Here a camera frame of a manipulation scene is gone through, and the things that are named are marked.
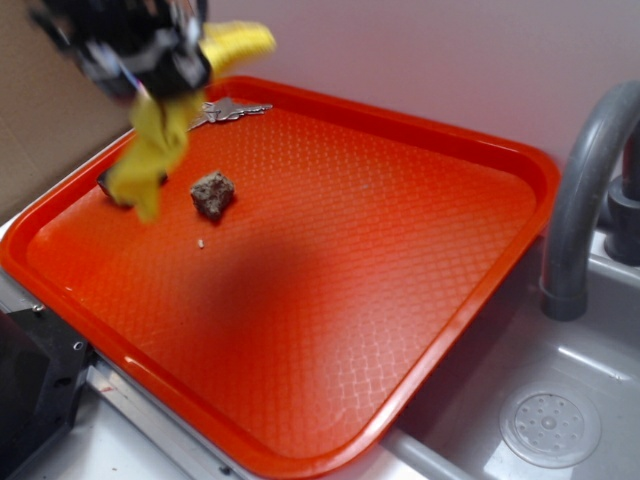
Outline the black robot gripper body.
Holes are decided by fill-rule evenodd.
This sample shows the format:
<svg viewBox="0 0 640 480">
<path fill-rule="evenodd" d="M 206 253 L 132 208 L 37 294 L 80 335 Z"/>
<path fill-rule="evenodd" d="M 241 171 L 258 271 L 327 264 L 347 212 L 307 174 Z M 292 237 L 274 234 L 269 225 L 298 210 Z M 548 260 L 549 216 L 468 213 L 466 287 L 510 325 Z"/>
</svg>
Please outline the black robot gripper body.
<svg viewBox="0 0 640 480">
<path fill-rule="evenodd" d="M 206 1 L 37 1 L 29 18 L 110 98 L 196 92 L 212 68 L 199 41 Z"/>
</svg>

